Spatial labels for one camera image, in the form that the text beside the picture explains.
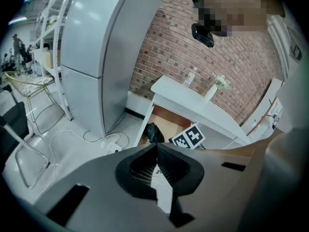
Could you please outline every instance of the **white vase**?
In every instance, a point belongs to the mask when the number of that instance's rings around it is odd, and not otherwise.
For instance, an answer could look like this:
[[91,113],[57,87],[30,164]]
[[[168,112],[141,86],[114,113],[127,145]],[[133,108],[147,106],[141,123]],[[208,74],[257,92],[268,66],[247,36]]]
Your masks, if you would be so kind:
[[217,85],[214,84],[212,87],[208,90],[207,94],[205,95],[204,99],[205,102],[209,102],[210,99],[214,96],[214,94],[217,92],[218,88]]

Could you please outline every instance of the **bottle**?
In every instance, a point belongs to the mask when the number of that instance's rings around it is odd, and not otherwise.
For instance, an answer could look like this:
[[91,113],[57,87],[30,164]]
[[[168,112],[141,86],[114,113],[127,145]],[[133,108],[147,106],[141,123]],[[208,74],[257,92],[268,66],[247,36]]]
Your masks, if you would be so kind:
[[197,72],[197,68],[194,67],[193,68],[193,72],[190,72],[190,74],[187,76],[187,79],[183,83],[183,85],[185,87],[189,87],[190,86],[190,84],[192,83],[192,81],[193,81],[193,79],[195,77],[196,72]]

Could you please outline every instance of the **white table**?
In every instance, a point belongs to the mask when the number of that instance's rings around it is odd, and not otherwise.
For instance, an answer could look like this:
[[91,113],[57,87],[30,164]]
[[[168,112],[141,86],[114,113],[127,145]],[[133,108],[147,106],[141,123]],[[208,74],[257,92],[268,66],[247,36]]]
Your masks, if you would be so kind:
[[211,101],[206,102],[204,97],[192,89],[186,88],[177,81],[167,76],[162,76],[152,86],[151,90],[155,95],[139,131],[135,145],[138,145],[154,105],[159,105],[196,123],[201,123],[230,138],[231,143],[236,142],[240,145],[251,143],[245,132],[231,115]]

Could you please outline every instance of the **yellow metal chair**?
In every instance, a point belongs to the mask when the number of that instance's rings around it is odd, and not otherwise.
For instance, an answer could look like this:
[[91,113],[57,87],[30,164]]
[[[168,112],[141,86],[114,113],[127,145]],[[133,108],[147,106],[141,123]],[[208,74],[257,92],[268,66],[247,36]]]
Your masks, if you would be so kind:
[[[49,92],[47,88],[47,84],[43,84],[42,80],[43,78],[33,76],[33,75],[27,75],[24,73],[20,72],[6,72],[5,73],[6,78],[8,81],[16,88],[16,90],[23,96],[26,97],[27,103],[28,103],[28,108],[30,112],[30,117],[33,123],[35,123],[36,127],[38,128],[38,131],[40,134],[44,134],[48,130],[50,130],[62,117],[62,114],[58,120],[55,121],[55,123],[47,130],[41,132],[38,124],[36,122],[37,118],[42,114],[44,110],[47,108],[53,106],[54,104],[59,104],[57,101],[54,99],[52,94]],[[31,99],[36,96],[37,94],[41,93],[42,91],[45,91],[47,94],[48,98],[51,100],[52,104],[45,107],[36,117],[34,116],[32,105],[31,105]]]

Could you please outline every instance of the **drawer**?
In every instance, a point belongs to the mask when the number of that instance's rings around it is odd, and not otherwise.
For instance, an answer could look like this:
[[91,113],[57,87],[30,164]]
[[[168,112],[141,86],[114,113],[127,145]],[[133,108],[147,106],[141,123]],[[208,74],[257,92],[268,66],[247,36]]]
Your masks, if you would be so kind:
[[135,146],[150,144],[147,136],[143,134],[146,125],[150,123],[155,123],[158,126],[166,143],[169,142],[169,138],[176,136],[183,130],[189,128],[192,124],[191,120],[182,117],[179,114],[171,112],[170,110],[158,105],[153,105],[145,116]]

